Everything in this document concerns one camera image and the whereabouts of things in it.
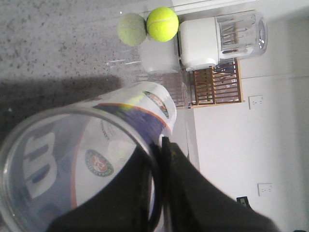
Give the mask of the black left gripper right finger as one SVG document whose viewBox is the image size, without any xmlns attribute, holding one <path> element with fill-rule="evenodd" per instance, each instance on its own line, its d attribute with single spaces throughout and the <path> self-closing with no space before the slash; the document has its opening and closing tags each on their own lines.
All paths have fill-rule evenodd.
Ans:
<svg viewBox="0 0 309 232">
<path fill-rule="evenodd" d="M 228 197 L 210 183 L 176 143 L 162 139 L 161 170 L 173 232 L 277 232 L 268 217 Z"/>
</svg>

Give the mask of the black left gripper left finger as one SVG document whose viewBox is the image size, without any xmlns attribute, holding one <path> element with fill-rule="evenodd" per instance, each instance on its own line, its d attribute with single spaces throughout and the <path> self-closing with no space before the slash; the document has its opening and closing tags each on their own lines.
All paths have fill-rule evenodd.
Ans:
<svg viewBox="0 0 309 232">
<path fill-rule="evenodd" d="M 93 196 L 55 218 L 49 232 L 153 232 L 161 217 L 159 146 L 113 141 L 107 160 L 114 172 Z"/>
</svg>

